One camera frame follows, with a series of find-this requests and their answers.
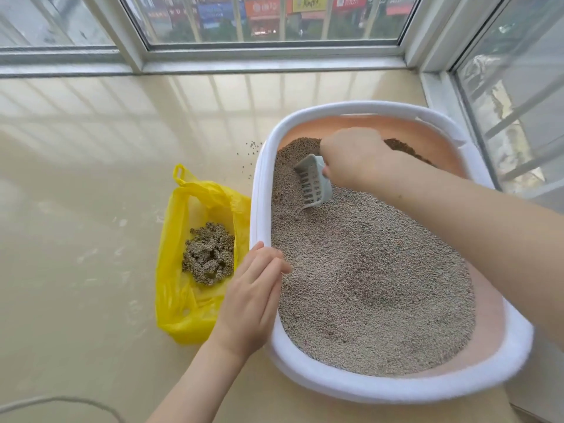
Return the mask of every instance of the gray plastic scoop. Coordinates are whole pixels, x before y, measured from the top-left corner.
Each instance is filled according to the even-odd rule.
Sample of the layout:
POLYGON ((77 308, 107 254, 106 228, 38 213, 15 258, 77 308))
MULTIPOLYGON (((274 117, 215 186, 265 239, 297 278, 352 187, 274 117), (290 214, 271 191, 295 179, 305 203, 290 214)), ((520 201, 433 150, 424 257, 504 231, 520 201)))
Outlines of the gray plastic scoop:
POLYGON ((303 193, 302 209, 319 206, 333 196, 331 181, 321 173, 324 167, 323 157, 315 155, 306 156, 294 166, 300 176, 303 193))

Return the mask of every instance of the yellow plastic bag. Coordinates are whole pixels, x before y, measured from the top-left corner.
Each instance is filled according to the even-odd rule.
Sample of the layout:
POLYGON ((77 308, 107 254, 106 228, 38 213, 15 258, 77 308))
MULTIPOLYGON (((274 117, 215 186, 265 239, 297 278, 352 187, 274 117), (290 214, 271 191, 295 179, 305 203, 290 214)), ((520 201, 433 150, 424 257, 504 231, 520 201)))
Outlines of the yellow plastic bag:
POLYGON ((173 191, 162 227, 156 270, 157 325, 179 343, 201 343, 214 327, 229 279, 213 286, 197 284, 182 272, 191 228, 221 223, 235 236, 235 268, 249 251, 250 198, 212 181, 199 181, 181 164, 174 168, 173 191))

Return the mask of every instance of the beige tile floor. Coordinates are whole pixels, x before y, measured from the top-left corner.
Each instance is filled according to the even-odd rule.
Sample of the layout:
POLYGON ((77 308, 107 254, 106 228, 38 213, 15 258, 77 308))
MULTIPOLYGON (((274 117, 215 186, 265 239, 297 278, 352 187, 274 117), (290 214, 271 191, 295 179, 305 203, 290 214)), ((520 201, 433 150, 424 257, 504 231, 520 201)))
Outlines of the beige tile floor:
MULTIPOLYGON (((0 80, 0 403, 73 394, 144 421, 195 352, 160 332, 153 310, 174 164, 250 194, 251 140, 264 142, 294 110, 347 99, 425 105, 409 71, 0 80)), ((358 405, 293 384, 259 352, 216 420, 513 419, 502 388, 358 405)), ((0 421, 112 420, 50 404, 0 421)))

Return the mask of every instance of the window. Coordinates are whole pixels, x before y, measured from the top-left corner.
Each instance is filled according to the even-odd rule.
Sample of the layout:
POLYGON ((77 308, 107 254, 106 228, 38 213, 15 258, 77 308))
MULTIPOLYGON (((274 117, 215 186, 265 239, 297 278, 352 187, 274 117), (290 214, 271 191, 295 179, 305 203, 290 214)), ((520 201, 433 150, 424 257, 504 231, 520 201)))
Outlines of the window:
POLYGON ((509 0, 456 70, 504 191, 564 182, 563 31, 564 0, 509 0))
POLYGON ((83 0, 0 0, 0 47, 113 46, 83 0))
POLYGON ((396 45, 417 1, 122 0, 150 49, 174 43, 225 42, 380 41, 396 45))

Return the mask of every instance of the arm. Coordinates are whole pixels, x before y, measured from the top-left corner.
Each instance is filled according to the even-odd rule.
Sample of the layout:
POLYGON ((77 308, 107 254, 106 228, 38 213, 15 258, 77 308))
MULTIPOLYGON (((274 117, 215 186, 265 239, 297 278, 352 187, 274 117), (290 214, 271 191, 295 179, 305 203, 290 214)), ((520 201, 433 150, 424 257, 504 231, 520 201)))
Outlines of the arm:
POLYGON ((321 154, 332 182, 431 230, 564 348, 564 216, 392 151, 372 130, 341 130, 321 154))
POLYGON ((217 322, 180 381, 147 423, 211 423, 250 355, 274 325, 282 274, 291 271, 281 251, 258 242, 237 268, 217 322))

